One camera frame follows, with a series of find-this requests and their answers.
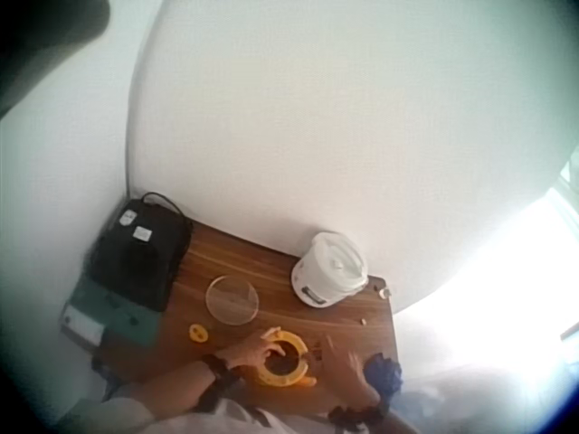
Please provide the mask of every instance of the wooden tabletop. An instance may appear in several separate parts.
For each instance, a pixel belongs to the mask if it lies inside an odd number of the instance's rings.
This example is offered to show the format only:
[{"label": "wooden tabletop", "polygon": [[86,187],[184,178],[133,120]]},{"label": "wooden tabletop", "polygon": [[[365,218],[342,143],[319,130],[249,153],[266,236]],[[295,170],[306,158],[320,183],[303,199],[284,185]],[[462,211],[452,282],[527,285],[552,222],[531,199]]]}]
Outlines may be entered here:
[{"label": "wooden tabletop", "polygon": [[[368,287],[354,297],[317,309],[302,303],[291,288],[290,272],[297,261],[293,256],[195,223],[155,345],[144,348],[118,335],[105,334],[97,356],[121,379],[142,382],[239,342],[254,330],[281,326],[301,336],[309,348],[323,335],[330,335],[337,344],[353,349],[364,359],[375,353],[397,359],[390,302],[381,299],[373,288],[380,279],[371,278]],[[205,291],[215,278],[224,275],[245,278],[258,292],[260,310],[247,325],[221,324],[207,311]],[[208,342],[196,344],[189,339],[193,323],[209,331]],[[319,413],[338,404],[323,382],[311,388],[273,388],[248,382],[240,399],[293,414]]]}]

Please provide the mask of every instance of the white label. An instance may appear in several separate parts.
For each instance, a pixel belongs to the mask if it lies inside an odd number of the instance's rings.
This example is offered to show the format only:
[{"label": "white label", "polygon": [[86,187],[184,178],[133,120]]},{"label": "white label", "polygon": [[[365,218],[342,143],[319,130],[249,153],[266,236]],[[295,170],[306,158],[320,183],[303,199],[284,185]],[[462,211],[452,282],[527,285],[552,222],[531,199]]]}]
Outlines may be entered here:
[{"label": "white label", "polygon": [[133,237],[137,238],[138,240],[147,242],[151,238],[152,233],[153,231],[150,231],[149,229],[143,228],[142,226],[137,226],[133,232]]},{"label": "white label", "polygon": [[123,226],[129,226],[133,220],[137,217],[137,213],[133,210],[126,210],[123,215],[120,216],[119,223]]}]

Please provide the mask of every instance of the person's arm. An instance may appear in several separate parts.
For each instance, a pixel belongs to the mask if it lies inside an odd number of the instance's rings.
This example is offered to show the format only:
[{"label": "person's arm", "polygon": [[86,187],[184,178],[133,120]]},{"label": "person's arm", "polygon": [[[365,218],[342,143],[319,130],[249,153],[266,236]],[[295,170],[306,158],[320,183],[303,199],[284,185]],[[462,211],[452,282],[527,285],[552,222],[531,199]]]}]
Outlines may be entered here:
[{"label": "person's arm", "polygon": [[[265,340],[265,337],[279,330],[276,327],[265,333],[253,334],[215,355],[225,360],[229,369],[242,365],[260,365],[271,351],[283,355],[279,345]],[[172,418],[192,409],[214,381],[215,376],[205,363],[192,362],[138,386],[131,393],[131,398],[141,402],[158,420]]]},{"label": "person's arm", "polygon": [[[380,395],[365,380],[357,354],[336,347],[329,337],[322,341],[322,378],[326,387],[354,411],[373,408],[380,403]],[[374,434],[418,432],[392,412],[384,416],[382,423],[369,429]]]}]

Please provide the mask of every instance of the white container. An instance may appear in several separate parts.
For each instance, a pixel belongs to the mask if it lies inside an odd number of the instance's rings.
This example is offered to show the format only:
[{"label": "white container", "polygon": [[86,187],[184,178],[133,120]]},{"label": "white container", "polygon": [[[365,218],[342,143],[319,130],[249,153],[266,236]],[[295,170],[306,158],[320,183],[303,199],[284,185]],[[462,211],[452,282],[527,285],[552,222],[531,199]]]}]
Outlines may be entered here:
[{"label": "white container", "polygon": [[368,283],[368,266],[345,235],[321,232],[291,271],[299,299],[312,307],[328,307],[358,293]]}]

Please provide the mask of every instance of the hand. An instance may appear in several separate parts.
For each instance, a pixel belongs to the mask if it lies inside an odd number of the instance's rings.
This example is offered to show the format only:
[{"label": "hand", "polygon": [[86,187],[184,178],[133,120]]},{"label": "hand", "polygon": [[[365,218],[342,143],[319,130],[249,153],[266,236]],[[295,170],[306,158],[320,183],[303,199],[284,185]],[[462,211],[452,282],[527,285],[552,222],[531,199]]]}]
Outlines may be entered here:
[{"label": "hand", "polygon": [[364,378],[360,358],[337,348],[329,336],[322,341],[322,377],[326,386],[352,410],[375,407],[378,392]]},{"label": "hand", "polygon": [[220,359],[227,362],[229,369],[237,366],[260,366],[265,363],[271,351],[286,355],[278,345],[266,340],[268,336],[277,334],[280,327],[273,327],[267,332],[256,332],[236,345],[232,345],[215,353]]}]

